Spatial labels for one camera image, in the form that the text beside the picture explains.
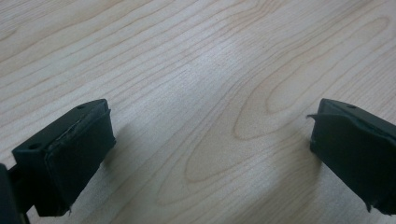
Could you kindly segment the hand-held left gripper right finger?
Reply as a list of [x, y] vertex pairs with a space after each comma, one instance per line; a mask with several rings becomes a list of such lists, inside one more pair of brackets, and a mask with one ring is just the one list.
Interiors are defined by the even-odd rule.
[[310, 150], [371, 210], [396, 215], [396, 126], [347, 103], [323, 99]]

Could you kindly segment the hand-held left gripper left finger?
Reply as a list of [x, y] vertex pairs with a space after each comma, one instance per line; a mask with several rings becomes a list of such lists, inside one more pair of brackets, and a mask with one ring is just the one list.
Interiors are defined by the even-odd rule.
[[17, 202], [42, 217], [70, 210], [115, 146], [105, 99], [78, 105], [12, 150]]

